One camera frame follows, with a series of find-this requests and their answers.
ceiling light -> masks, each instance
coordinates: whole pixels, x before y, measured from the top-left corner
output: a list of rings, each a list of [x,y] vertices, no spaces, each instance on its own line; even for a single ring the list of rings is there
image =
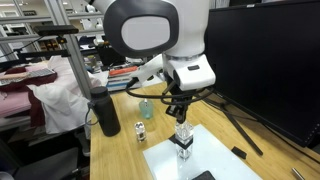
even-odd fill
[[[14,4],[0,4],[0,6],[14,6]]]

metal rack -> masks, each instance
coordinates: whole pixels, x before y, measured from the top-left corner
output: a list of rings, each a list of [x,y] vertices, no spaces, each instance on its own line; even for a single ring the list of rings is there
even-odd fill
[[[4,24],[17,24],[17,23],[33,23],[33,22],[45,22],[52,21],[54,25],[70,25],[70,20],[75,19],[85,19],[85,18],[103,18],[101,13],[76,13],[76,14],[67,14],[62,0],[45,0],[45,4],[48,8],[50,16],[24,16],[17,0],[13,0],[16,4],[18,13],[20,17],[3,17],[1,18],[0,25]],[[34,34],[32,29],[28,24],[26,24],[26,29],[29,32],[29,35],[20,35],[20,36],[8,36],[5,37],[2,33],[0,33],[0,49],[4,52],[4,54],[10,53],[11,48],[8,43],[15,42],[31,42],[34,41],[40,36]],[[85,36],[85,35],[95,35],[95,34],[103,34],[103,30],[81,30],[77,36]],[[41,40],[54,39],[54,36],[43,37]],[[75,74],[79,87],[81,89],[82,94],[86,98],[90,98],[90,79],[85,69],[84,62],[82,61],[83,57],[80,52],[78,41],[75,35],[65,35],[68,43],[64,44],[61,49],[66,49],[71,54],[69,57],[69,62],[71,64],[72,70]],[[35,43],[36,51],[41,51],[40,46]],[[15,60],[16,56],[11,54],[8,56],[9,60]]]

white cloth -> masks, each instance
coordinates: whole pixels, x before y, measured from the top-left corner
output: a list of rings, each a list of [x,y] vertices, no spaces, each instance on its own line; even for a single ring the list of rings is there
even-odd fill
[[[7,93],[5,93],[5,92],[1,92],[0,91],[0,101],[2,101],[2,100],[4,100],[4,99],[6,99],[6,97],[8,96],[8,94]]]
[[[42,102],[47,134],[70,131],[85,124],[89,102],[86,98],[53,84],[28,85],[28,87]]]
[[[78,86],[68,58],[52,56],[50,58],[50,61],[48,62],[48,68],[58,73],[58,77],[54,81],[55,85],[63,86],[71,93],[77,96],[82,96],[81,90]],[[90,88],[101,86],[101,81],[99,79],[97,79],[90,73],[88,73],[88,75],[92,85]]]

black cylinder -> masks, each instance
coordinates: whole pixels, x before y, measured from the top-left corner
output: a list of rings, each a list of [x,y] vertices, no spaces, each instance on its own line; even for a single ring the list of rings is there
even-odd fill
[[[95,87],[90,90],[90,94],[91,102],[94,104],[92,109],[103,134],[109,137],[118,134],[121,127],[108,89],[103,86]]]

red cloth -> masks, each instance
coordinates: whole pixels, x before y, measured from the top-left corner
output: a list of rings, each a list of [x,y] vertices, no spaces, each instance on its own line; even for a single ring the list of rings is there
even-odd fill
[[[6,72],[6,74],[21,73],[23,69],[13,68],[8,71]],[[2,92],[27,91],[29,101],[31,103],[31,109],[30,109],[31,127],[43,126],[45,125],[45,119],[44,119],[45,116],[42,109],[41,101],[39,101],[34,96],[33,91],[30,90],[26,85],[33,84],[36,86],[40,86],[42,84],[52,83],[56,78],[57,78],[57,73],[47,75],[47,76],[42,76],[42,77],[27,78],[20,82],[12,82],[8,85],[0,86],[0,91]]]
[[[23,73],[26,72],[27,69],[25,67],[16,67],[8,69],[4,74],[17,74],[17,73]]]

